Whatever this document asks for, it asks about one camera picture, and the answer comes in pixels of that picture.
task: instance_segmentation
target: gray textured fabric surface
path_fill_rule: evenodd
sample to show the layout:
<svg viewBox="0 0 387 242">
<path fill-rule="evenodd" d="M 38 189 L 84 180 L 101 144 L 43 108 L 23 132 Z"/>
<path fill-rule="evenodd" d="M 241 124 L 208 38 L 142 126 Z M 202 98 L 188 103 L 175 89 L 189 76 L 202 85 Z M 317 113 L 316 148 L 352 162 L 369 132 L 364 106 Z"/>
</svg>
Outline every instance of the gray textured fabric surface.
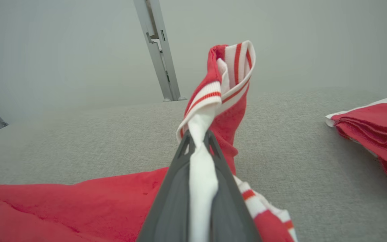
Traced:
<svg viewBox="0 0 387 242">
<path fill-rule="evenodd" d="M 348 89 L 251 98 L 238 177 L 289 210 L 301 242 L 387 241 L 387 176 L 324 116 L 383 96 Z M 170 164 L 187 102 L 63 114 L 0 130 L 0 184 L 73 184 Z"/>
</svg>

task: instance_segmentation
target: stack of folded red fabric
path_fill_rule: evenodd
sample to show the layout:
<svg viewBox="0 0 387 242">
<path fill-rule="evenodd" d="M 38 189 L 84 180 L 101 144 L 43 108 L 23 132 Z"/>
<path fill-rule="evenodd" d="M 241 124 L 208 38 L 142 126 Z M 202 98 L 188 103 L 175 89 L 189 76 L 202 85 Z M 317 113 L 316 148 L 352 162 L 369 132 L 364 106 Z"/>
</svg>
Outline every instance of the stack of folded red fabric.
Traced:
<svg viewBox="0 0 387 242">
<path fill-rule="evenodd" d="M 387 98 L 327 115 L 326 123 L 377 156 L 387 174 Z"/>
</svg>

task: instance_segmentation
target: white and red striped collar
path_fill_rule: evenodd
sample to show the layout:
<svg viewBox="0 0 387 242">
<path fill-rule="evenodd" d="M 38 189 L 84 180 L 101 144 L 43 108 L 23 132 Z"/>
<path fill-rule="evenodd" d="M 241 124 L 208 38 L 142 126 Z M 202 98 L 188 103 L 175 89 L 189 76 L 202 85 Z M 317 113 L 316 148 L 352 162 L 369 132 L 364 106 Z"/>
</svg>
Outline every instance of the white and red striped collar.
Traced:
<svg viewBox="0 0 387 242">
<path fill-rule="evenodd" d="M 216 115 L 219 115 L 241 99 L 249 89 L 255 60 L 255 49 L 249 40 L 210 49 L 207 75 L 189 100 L 184 119 L 177 129 L 178 141 L 188 129 L 187 122 L 202 107 L 214 105 Z"/>
</svg>

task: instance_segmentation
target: gray wall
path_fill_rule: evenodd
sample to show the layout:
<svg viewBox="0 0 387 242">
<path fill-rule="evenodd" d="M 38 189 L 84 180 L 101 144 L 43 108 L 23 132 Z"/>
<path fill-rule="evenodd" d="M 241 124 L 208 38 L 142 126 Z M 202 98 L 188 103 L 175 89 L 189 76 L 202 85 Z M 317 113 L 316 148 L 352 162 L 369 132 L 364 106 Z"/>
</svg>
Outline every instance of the gray wall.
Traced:
<svg viewBox="0 0 387 242">
<path fill-rule="evenodd" d="M 348 86 L 387 95 L 387 0 L 160 0 L 182 95 L 206 73 L 208 49 L 249 39 L 249 96 Z"/>
<path fill-rule="evenodd" d="M 0 116 L 161 102 L 132 0 L 0 0 Z"/>
</svg>

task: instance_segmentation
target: red stripe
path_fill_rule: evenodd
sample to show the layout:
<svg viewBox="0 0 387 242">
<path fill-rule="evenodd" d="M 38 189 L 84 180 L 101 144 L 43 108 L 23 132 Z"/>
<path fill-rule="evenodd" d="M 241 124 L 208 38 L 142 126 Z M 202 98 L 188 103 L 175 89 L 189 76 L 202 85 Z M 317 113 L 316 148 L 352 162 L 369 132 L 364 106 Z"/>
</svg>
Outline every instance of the red stripe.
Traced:
<svg viewBox="0 0 387 242">
<path fill-rule="evenodd" d="M 285 226 L 286 226 L 286 228 L 287 228 L 288 230 L 294 228 L 294 224 L 292 223 L 292 220 L 289 220 L 289 221 L 285 222 Z"/>
<path fill-rule="evenodd" d="M 238 62 L 240 61 L 240 51 L 241 51 L 241 43 L 237 45 L 237 50 L 235 51 L 235 62 L 234 62 L 235 84 L 238 84 Z"/>
<path fill-rule="evenodd" d="M 250 58 L 249 50 L 246 53 L 247 61 L 249 62 L 249 68 L 252 69 L 252 59 Z"/>
<path fill-rule="evenodd" d="M 255 193 L 253 192 L 253 190 L 249 189 L 243 193 L 243 199 L 244 199 L 244 201 L 246 201 L 247 199 L 253 197 L 254 195 L 255 195 Z"/>
<path fill-rule="evenodd" d="M 194 104 L 192 104 L 192 106 L 189 108 L 189 111 L 186 113 L 185 117 L 189 114 L 189 112 L 198 104 L 200 103 L 201 101 L 204 101 L 204 99 L 206 98 L 209 98 L 209 97 L 212 97 L 212 96 L 221 96 L 221 93 L 220 92 L 211 92 L 205 96 L 203 96 L 202 98 L 198 99 Z"/>
<path fill-rule="evenodd" d="M 241 90 L 243 90 L 243 88 L 249 83 L 249 81 L 250 81 L 250 78 L 246 81 L 246 83 L 244 83 L 244 85 L 240 89 L 238 89 L 237 92 L 234 92 L 232 95 L 230 95 L 225 100 L 223 100 L 222 104 L 226 103 L 227 101 L 229 101 L 229 99 L 233 98 L 235 95 L 237 95 L 239 92 L 241 92 Z"/>
</svg>

